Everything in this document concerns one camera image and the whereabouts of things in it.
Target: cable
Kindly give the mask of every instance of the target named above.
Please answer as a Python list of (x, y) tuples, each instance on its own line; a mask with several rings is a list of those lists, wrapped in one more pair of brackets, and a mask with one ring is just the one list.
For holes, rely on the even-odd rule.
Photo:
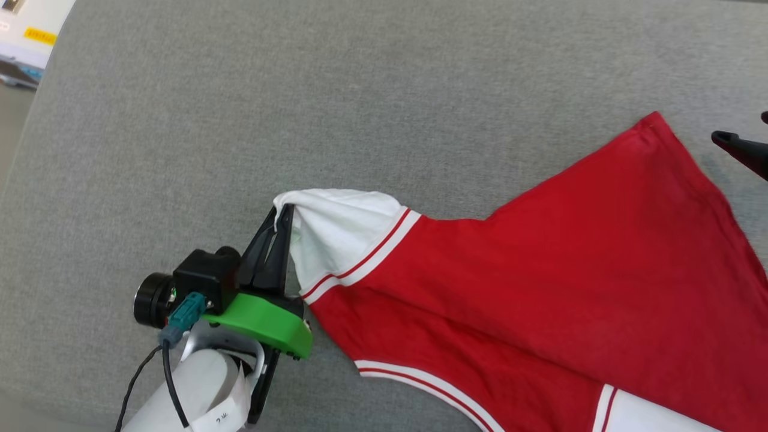
[(152, 352), (149, 353), (147, 358), (144, 359), (144, 361), (141, 362), (139, 365), (139, 368), (136, 370), (136, 374), (134, 374), (134, 377), (131, 378), (131, 382), (128, 384), (128, 391), (125, 392), (125, 397), (123, 398), (123, 407), (120, 409), (120, 417), (118, 417), (118, 424), (114, 427), (115, 432), (120, 432), (120, 430), (123, 428), (123, 418), (125, 417), (125, 411), (128, 409), (128, 398), (131, 397), (131, 392), (134, 389), (134, 384), (136, 384), (136, 379), (139, 378), (139, 374), (141, 373), (141, 370), (144, 369), (144, 366), (147, 366), (147, 363), (149, 363), (150, 360), (152, 360), (152, 357), (154, 357), (155, 353), (157, 353), (159, 350), (161, 350), (162, 347), (156, 347), (152, 350)]
[(187, 429), (190, 425), (190, 422), (187, 421), (187, 416), (184, 415), (184, 409), (181, 407), (179, 395), (176, 394), (176, 387), (174, 387), (174, 378), (170, 374), (170, 341), (163, 341), (163, 370), (165, 371), (165, 382), (168, 384), (170, 401), (174, 403), (176, 414), (179, 414), (181, 426), (184, 427), (184, 429)]

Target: gray cushion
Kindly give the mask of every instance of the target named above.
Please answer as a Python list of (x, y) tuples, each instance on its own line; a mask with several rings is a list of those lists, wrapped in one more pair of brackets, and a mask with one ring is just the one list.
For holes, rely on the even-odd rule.
[[(0, 388), (108, 428), (154, 345), (132, 316), (139, 282), (194, 248), (242, 250), (276, 194), (378, 190), (484, 217), (653, 110), (766, 262), (766, 183), (709, 135), (768, 135), (767, 15), (701, 0), (78, 0), (0, 203)], [(357, 377), (314, 328), (261, 430), (474, 430), (419, 390)], [(155, 361), (131, 412), (161, 375)]]

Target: striped trim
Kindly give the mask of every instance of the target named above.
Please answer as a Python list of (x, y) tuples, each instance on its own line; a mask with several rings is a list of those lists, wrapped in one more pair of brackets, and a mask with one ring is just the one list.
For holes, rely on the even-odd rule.
[(615, 396), (616, 388), (614, 386), (608, 384), (603, 385), (603, 391), (600, 392), (600, 398), (598, 399), (598, 408), (594, 412), (592, 432), (605, 432)]
[(384, 261), (387, 255), (405, 238), (408, 231), (413, 228), (413, 225), (420, 217), (419, 213), (405, 208), (395, 226), (389, 230), (387, 235), (357, 265), (342, 274), (327, 274), (315, 283), (312, 288), (301, 290), (299, 294), (307, 304), (312, 304), (336, 285), (350, 286), (360, 281)]
[(361, 377), (389, 378), (440, 398), (469, 417), (469, 420), (475, 422), (483, 432), (504, 432), (502, 426), (480, 404), (435, 375), (413, 367), (397, 366), (378, 361), (358, 360), (355, 365), (359, 369)]

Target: black camera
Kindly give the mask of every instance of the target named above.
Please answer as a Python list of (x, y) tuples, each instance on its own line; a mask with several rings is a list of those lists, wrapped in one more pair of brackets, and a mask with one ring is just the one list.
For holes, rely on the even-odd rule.
[(134, 318), (139, 324), (161, 329), (174, 308), (192, 292), (206, 298), (207, 313), (222, 314), (240, 287), (240, 262), (240, 253), (228, 246), (215, 254), (195, 250), (172, 275), (153, 273), (144, 279), (134, 298)]

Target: box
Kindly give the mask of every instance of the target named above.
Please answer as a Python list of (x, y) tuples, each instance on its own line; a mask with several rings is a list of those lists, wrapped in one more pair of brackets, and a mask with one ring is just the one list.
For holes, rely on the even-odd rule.
[(0, 0), (0, 80), (37, 88), (74, 0)]

